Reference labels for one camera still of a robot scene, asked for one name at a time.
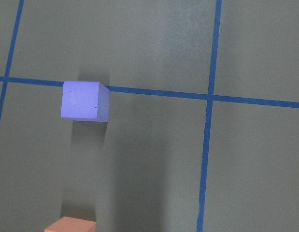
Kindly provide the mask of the purple foam block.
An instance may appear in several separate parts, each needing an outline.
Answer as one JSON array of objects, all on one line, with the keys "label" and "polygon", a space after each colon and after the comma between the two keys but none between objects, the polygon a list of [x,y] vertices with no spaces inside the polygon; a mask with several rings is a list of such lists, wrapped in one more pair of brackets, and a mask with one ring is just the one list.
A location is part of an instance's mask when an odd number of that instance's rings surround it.
[{"label": "purple foam block", "polygon": [[108,122],[110,90],[100,82],[65,81],[62,118],[75,121]]}]

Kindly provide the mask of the orange foam block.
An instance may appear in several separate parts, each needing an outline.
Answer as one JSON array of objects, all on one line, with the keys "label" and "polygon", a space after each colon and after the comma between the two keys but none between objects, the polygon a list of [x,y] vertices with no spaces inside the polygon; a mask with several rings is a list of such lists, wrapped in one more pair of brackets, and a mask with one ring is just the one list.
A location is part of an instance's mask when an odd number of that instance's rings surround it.
[{"label": "orange foam block", "polygon": [[44,229],[45,232],[95,232],[94,221],[73,217],[63,217]]}]

